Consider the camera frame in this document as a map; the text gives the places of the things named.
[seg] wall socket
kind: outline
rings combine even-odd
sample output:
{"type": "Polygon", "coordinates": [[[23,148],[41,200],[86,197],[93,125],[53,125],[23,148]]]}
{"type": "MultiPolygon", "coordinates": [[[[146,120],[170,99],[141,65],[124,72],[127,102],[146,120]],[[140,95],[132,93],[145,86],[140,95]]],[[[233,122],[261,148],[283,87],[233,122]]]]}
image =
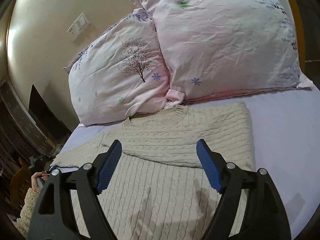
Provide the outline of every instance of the wall socket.
{"type": "Polygon", "coordinates": [[[72,42],[74,42],[80,33],[83,32],[89,25],[90,23],[88,18],[82,12],[67,30],[72,42]]]}

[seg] blue rubber tip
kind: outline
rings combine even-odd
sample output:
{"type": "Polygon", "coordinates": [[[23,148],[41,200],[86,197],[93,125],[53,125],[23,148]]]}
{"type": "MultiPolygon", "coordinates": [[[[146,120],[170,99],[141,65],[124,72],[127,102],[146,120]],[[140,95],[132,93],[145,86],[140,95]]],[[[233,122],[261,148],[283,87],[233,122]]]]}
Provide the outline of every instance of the blue rubber tip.
{"type": "Polygon", "coordinates": [[[207,147],[204,141],[199,140],[197,142],[196,150],[204,172],[209,180],[210,186],[219,193],[223,188],[221,184],[221,174],[209,155],[210,149],[207,147]]]}
{"type": "Polygon", "coordinates": [[[101,194],[102,190],[108,188],[112,175],[115,172],[122,153],[121,143],[118,141],[113,147],[110,155],[98,172],[98,183],[96,186],[97,192],[101,194]]]}

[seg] wall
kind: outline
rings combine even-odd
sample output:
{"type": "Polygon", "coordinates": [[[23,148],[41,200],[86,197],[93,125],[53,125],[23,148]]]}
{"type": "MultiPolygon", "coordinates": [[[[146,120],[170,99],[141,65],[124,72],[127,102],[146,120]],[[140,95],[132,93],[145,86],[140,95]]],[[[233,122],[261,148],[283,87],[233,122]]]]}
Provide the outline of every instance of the wall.
{"type": "Polygon", "coordinates": [[[8,35],[8,71],[25,107],[34,84],[51,111],[73,130],[78,119],[62,68],[133,9],[129,0],[17,0],[8,35]],[[91,25],[72,43],[67,30],[81,12],[91,25]]]}
{"type": "Polygon", "coordinates": [[[8,75],[6,40],[8,24],[13,5],[14,2],[9,5],[4,15],[0,19],[0,84],[1,81],[8,75]]]}

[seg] hand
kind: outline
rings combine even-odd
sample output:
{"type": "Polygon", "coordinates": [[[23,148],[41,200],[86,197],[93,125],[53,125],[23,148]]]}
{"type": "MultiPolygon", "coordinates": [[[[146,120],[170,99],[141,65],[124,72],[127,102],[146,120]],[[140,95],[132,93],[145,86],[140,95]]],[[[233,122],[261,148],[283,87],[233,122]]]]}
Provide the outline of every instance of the hand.
{"type": "Polygon", "coordinates": [[[33,174],[31,176],[31,187],[36,191],[36,192],[40,192],[40,188],[38,186],[38,183],[37,183],[37,178],[40,177],[46,181],[48,179],[48,174],[46,171],[44,171],[44,173],[42,172],[36,172],[35,174],[33,174]]]}

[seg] person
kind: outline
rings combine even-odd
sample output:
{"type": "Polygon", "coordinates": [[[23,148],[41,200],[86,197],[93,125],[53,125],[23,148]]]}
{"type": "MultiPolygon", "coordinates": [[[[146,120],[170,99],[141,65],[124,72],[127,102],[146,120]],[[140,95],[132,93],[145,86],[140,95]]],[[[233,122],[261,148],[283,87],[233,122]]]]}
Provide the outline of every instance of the person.
{"type": "Polygon", "coordinates": [[[17,219],[17,222],[13,222],[15,227],[25,238],[27,238],[28,236],[32,212],[40,193],[40,188],[36,181],[38,177],[41,177],[44,181],[46,181],[48,179],[48,174],[46,171],[43,171],[36,172],[31,176],[31,188],[28,189],[28,192],[24,199],[24,206],[21,210],[20,218],[17,219]]]}

